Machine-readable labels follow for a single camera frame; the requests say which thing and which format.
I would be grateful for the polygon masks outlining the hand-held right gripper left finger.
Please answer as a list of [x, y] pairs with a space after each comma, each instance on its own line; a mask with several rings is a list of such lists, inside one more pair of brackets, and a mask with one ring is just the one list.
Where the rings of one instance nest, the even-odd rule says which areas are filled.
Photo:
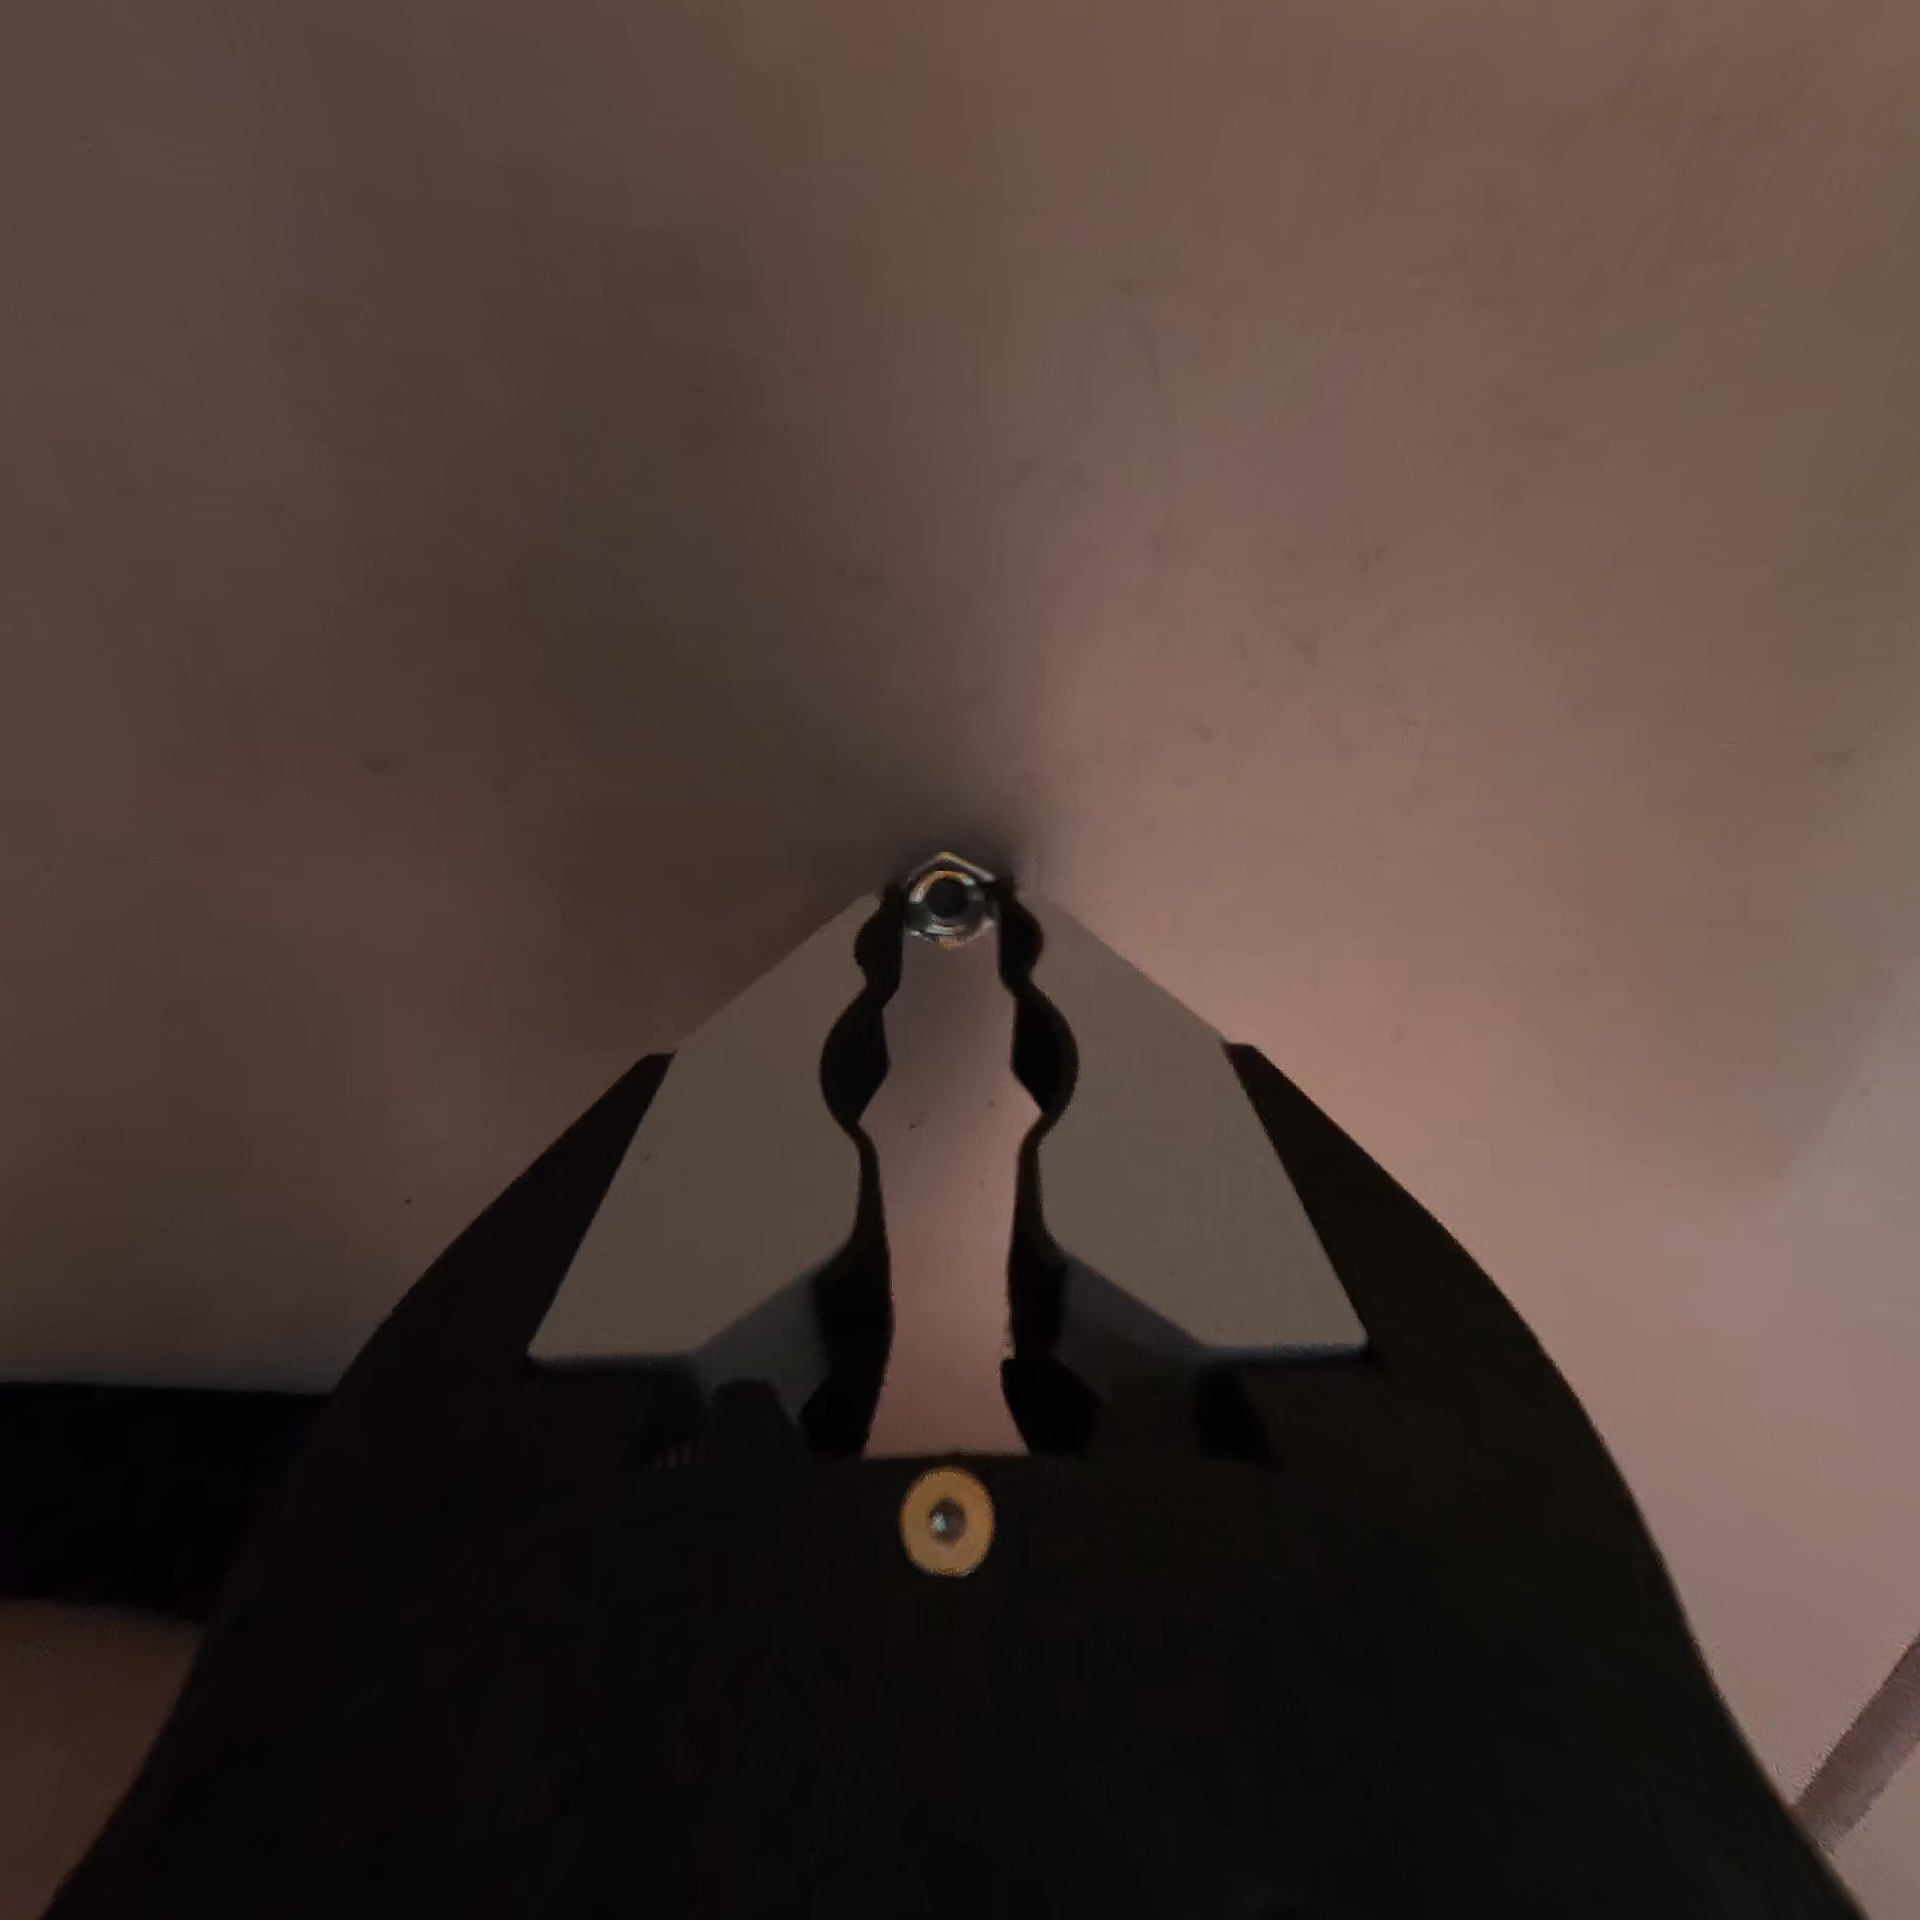
[[864, 1117], [901, 971], [897, 893], [858, 895], [675, 1051], [535, 1365], [765, 1386], [819, 1451], [867, 1447], [895, 1302]]

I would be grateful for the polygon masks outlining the steel hex nut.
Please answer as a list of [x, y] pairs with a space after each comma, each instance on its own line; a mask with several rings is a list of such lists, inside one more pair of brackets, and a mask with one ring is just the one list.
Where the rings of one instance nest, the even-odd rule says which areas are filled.
[[938, 852], [901, 883], [903, 932], [955, 950], [971, 944], [999, 914], [999, 878], [959, 852]]

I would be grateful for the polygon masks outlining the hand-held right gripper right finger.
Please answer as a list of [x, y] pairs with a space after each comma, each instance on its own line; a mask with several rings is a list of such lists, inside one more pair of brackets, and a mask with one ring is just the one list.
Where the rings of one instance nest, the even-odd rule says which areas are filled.
[[1053, 902], [1004, 885], [999, 980], [1035, 1104], [1016, 1179], [1002, 1391], [1032, 1451], [1088, 1448], [1116, 1405], [1242, 1443], [1256, 1368], [1367, 1334], [1232, 1045]]

